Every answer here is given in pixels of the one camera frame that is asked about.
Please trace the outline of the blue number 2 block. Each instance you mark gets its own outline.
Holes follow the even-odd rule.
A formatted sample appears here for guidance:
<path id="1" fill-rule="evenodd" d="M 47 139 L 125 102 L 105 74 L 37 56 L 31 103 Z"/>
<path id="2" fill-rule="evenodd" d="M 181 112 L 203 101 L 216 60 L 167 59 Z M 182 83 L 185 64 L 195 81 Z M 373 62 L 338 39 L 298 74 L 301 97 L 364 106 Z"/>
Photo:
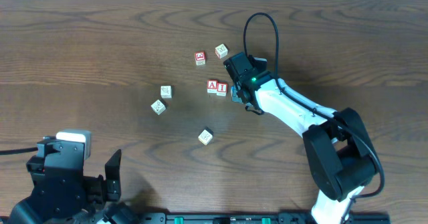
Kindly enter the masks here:
<path id="1" fill-rule="evenodd" d="M 231 87 L 231 99 L 233 101 L 236 101 L 236 99 L 238 98 L 237 96 L 237 90 L 235 89 L 235 86 Z"/>

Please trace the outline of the red letter I block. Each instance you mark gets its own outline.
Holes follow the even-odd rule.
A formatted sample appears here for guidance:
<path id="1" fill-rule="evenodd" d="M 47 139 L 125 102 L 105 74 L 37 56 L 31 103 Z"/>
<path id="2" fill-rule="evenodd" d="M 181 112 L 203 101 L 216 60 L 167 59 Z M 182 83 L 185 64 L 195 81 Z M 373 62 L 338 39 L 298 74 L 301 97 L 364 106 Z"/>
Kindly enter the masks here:
<path id="1" fill-rule="evenodd" d="M 217 84 L 217 91 L 216 91 L 216 94 L 218 95 L 218 96 L 226 96 L 227 95 L 227 88 L 228 88 L 228 85 L 227 85 L 227 83 L 218 83 Z"/>

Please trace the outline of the red letter A block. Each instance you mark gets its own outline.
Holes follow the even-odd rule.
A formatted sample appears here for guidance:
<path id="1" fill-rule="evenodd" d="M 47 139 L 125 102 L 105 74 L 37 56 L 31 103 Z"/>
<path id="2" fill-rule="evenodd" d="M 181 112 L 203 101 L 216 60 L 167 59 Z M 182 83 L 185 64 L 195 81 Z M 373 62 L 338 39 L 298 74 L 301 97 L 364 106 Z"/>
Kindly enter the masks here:
<path id="1" fill-rule="evenodd" d="M 217 93 L 217 80 L 208 80 L 207 81 L 207 92 L 209 94 L 216 94 Z"/>

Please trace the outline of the yellow wooden block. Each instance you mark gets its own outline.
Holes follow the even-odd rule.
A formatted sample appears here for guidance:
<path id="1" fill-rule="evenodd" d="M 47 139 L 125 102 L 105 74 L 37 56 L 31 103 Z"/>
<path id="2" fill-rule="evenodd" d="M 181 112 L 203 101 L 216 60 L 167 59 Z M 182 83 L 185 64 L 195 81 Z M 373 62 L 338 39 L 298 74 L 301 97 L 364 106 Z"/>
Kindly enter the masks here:
<path id="1" fill-rule="evenodd" d="M 164 99 L 170 99 L 173 97 L 173 93 L 172 93 L 172 86 L 161 86 L 160 87 L 160 94 L 161 94 L 161 98 Z"/>

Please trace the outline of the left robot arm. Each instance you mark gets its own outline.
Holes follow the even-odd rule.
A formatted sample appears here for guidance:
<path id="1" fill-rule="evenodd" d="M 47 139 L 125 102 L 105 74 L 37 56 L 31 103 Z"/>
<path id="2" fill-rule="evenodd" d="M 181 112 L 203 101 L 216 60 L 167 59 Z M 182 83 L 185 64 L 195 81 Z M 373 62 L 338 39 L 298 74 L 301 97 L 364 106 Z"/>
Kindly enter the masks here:
<path id="1" fill-rule="evenodd" d="M 7 223 L 46 223 L 67 221 L 82 211 L 89 214 L 103 209 L 107 202 L 121 196 L 120 163 L 117 150 L 105 164 L 105 175 L 85 177 L 85 144 L 46 136 L 37 143 L 37 154 L 31 157 L 27 171 L 33 190 L 20 201 Z"/>

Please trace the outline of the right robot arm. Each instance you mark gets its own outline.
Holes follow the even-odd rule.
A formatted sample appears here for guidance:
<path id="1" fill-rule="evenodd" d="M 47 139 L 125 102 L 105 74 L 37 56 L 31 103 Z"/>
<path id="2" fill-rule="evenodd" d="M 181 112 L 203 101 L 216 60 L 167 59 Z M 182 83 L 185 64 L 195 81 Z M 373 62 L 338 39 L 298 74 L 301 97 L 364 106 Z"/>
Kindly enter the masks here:
<path id="1" fill-rule="evenodd" d="M 304 141 L 306 157 L 319 188 L 311 216 L 316 223 L 350 223 L 357 199 L 375 175 L 383 176 L 379 158 L 359 114 L 321 106 L 266 68 L 263 58 L 239 53 L 224 61 L 236 96 L 247 111 L 271 114 Z"/>

